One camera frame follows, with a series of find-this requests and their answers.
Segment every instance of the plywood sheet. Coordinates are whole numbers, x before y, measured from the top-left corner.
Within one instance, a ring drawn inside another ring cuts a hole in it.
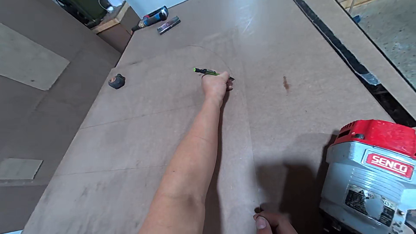
[[[0,23],[0,75],[48,90],[69,61]]]

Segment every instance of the black tape roll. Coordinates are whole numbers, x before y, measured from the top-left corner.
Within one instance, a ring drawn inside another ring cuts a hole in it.
[[[121,74],[117,74],[115,77],[111,78],[108,81],[108,84],[113,87],[114,89],[119,89],[124,86],[126,83],[126,78]]]

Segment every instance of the senco logo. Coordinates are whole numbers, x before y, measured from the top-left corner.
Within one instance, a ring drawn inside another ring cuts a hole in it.
[[[407,163],[387,158],[379,154],[369,154],[366,163],[380,167],[390,172],[394,172],[400,176],[411,178],[414,167]]]

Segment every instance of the black edge strip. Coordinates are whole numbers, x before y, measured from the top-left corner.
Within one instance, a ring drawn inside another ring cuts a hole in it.
[[[345,64],[351,69],[355,76],[373,95],[383,109],[390,115],[394,122],[416,127],[416,120],[404,109],[404,107],[391,95],[382,85],[371,85],[361,75],[370,73],[358,59],[349,51],[344,44],[334,35],[328,26],[315,14],[304,0],[293,0],[301,11],[308,17],[312,24],[324,36],[327,42],[337,52]]]

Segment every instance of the mdf board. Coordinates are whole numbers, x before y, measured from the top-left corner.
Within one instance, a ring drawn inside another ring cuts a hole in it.
[[[326,146],[349,122],[391,118],[293,1],[188,0],[169,12],[182,21],[169,33],[133,35],[108,76],[125,86],[103,85],[25,233],[138,232],[201,109],[194,67],[235,78],[204,233],[255,233],[259,206],[319,233]]]
[[[0,75],[48,90],[69,61],[0,23]]]

